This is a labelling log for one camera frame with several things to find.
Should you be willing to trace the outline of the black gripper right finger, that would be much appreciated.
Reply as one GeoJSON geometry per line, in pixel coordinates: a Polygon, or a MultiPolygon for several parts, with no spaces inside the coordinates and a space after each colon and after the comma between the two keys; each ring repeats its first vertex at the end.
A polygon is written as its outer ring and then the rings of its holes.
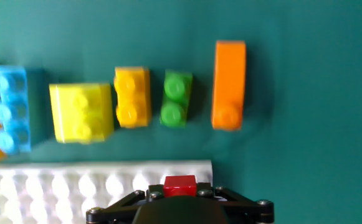
{"type": "Polygon", "coordinates": [[[229,218],[241,218],[243,223],[274,224],[274,203],[267,199],[253,201],[227,187],[212,187],[197,183],[196,196],[220,206],[229,218]]]}

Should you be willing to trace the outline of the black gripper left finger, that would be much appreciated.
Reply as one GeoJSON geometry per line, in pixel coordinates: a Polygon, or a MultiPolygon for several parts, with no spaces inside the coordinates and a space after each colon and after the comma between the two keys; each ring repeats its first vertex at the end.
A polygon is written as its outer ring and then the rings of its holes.
{"type": "Polygon", "coordinates": [[[138,209],[164,197],[163,184],[150,185],[146,191],[136,190],[107,208],[93,207],[86,211],[88,224],[112,224],[134,219],[138,209]]]}

